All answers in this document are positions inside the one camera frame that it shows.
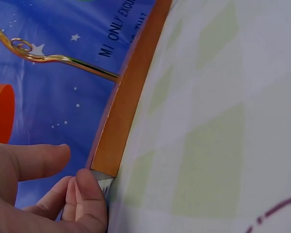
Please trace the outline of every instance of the orange wooden strip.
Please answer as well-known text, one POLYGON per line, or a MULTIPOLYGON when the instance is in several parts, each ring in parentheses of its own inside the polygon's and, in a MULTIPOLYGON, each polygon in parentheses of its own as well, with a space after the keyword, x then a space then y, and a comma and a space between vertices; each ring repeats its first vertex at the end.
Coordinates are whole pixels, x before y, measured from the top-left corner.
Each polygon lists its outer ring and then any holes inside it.
POLYGON ((88 167, 115 177, 118 173, 156 45, 172 0, 157 0, 135 38, 119 82, 114 88, 93 142, 88 167))

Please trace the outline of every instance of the white star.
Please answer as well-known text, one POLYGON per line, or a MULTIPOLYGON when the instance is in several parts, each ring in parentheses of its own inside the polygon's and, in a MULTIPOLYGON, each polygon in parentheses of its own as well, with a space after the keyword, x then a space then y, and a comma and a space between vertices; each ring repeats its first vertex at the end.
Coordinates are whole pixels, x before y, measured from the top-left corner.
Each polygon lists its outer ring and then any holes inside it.
POLYGON ((40 45, 40 46, 36 46, 36 45, 32 44, 32 51, 30 53, 33 55, 44 56, 44 53, 42 52, 44 45, 45 44, 40 45))
POLYGON ((77 41, 80 38, 79 34, 75 34, 71 36, 71 40, 77 41))

